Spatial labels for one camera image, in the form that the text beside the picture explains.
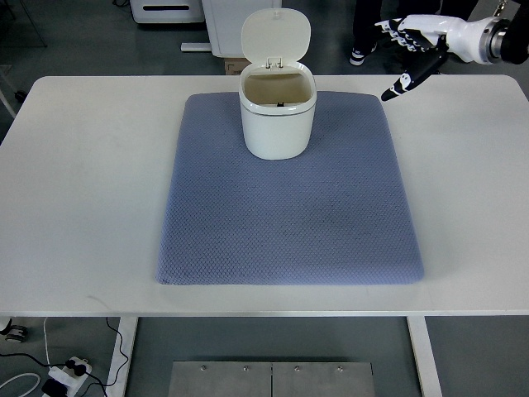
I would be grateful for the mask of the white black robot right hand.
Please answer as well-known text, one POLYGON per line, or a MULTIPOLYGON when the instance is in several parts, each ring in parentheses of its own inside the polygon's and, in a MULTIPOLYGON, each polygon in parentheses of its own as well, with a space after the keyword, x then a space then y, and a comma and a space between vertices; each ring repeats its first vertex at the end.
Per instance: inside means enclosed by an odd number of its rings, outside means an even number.
POLYGON ((443 65, 449 54, 465 63, 491 65, 501 60, 501 44, 508 21, 487 17, 467 22, 441 15, 409 15, 378 22, 375 29, 421 58, 406 68, 398 80, 382 93, 388 101, 423 83, 443 65))

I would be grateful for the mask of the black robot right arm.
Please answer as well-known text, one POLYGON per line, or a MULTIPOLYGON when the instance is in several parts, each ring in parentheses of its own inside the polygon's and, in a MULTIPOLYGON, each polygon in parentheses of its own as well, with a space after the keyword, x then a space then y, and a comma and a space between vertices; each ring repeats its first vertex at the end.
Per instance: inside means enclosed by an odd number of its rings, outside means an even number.
POLYGON ((528 60, 528 1, 516 3, 512 20, 501 19, 493 26, 488 52, 494 61, 520 65, 528 60))

